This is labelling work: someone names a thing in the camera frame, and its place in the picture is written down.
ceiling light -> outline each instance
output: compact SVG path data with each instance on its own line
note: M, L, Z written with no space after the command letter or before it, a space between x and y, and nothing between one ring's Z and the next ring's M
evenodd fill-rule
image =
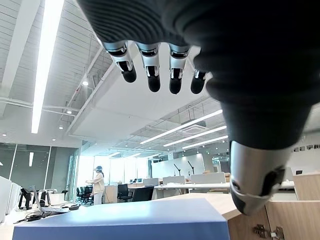
M153 158L153 157L156 157L156 156L159 156L159 154L153 154L153 155L150 155L150 156L145 156L143 158L149 159L149 158Z
M136 156L139 156L141 153L136 153L136 154L133 154L133 155L130 155L130 156L127 156L127 158L134 158Z
M203 116L203 117L200 117L200 118L198 118L198 119L195 119L195 120L193 120L193 121L187 122L186 124L183 124L183 125L181 125L181 126L178 126L178 127L176 127L176 128L173 128L173 129L171 129L171 130L169 130L169 131L163 132L163 133L161 133L161 134L159 134L159 135L157 135L157 136L151 137L151 138L149 138L149 139L147 139L147 140L145 140L145 141L140 142L140 144L145 144L145 143L151 142L151 141L153 141L153 140L155 140L155 139L158 139L158 138L161 138L161 137L163 137L163 136L166 136L166 135L168 135L168 134L172 134L172 133L175 132L175 131L178 131L178 130L180 130L180 129L184 129L184 128L186 128L186 127L189 127L189 126L191 126L191 125L193 125L193 124L196 124L196 123L198 123L198 122L201 122L201 121L203 121L203 120L205 120L205 119L211 118L211 117L216 116L216 115L221 114L221 113L222 113L222 110L220 109L220 110L218 110L218 111L215 111L215 112L213 112L213 113L210 113L210 114L208 114L208 115L205 115L205 116Z
M115 156L115 155L118 155L118 154L120 154L119 151L114 152L114 153L111 153L111 154L107 155L107 157L108 157L108 158L111 158L111 157L113 157L113 156Z
M214 133L214 132L217 132L217 131L220 131L220 130L223 130L223 129L226 129L226 128L227 128L227 126L217 127L217 128L215 128L215 129L212 129L212 130L209 130L209 131L201 132L201 133L199 133L199 134L197 134L197 135L189 136L189 137L180 139L180 140L178 140L178 141L170 142L170 143L165 144L165 145L163 145L163 146L164 146L164 147L168 147L168 146L171 146L171 145L174 145L174 144L178 144L178 143L182 143L182 142L188 141L188 140L190 140L190 139L195 139L195 138L198 138L198 137L207 135L207 134L212 134L212 133Z
M202 141L202 142L191 144L191 145L188 145L188 146L183 146L182 149L189 149L189 148L197 147L197 146L200 146L200 145L203 145L203 144L210 144L210 143L213 143L213 142L216 142L216 141L219 141L219 140L222 140L222 139L227 139L227 138L228 138L228 135L221 136L221 137L217 137L217 138L214 138L214 139L211 139L211 140Z
M63 6L64 0L47 0L44 3L32 109L31 133L33 134L37 134L39 130L51 59Z
M34 160L34 152L29 153L29 167L32 166L32 161Z

person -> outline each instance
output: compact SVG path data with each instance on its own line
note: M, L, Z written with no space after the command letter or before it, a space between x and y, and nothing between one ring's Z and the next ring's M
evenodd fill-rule
M102 172L102 166L97 166L94 171L96 172L95 178L85 182L93 185L92 194L94 196L94 205L99 205L102 203L102 195L105 191L105 175Z

metal hinge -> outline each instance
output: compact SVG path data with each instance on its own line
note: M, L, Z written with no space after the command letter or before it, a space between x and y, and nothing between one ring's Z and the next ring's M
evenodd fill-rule
M285 240L284 230L282 227L277 226L275 231L269 231L265 229L265 226L262 224L257 224L253 228L253 232L258 234L260 238L266 239L267 237L275 238L279 240Z

white jacket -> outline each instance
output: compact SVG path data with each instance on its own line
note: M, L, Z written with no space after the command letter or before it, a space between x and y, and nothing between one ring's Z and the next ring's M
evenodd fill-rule
M94 179L86 181L88 184L93 184L92 193L103 193L105 191L105 181L104 176L101 172L98 172L98 174L95 176Z

blue box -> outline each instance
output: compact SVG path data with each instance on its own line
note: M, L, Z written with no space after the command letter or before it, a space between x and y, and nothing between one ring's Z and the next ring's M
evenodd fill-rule
M141 201L80 208L17 225L13 240L230 240L205 199Z

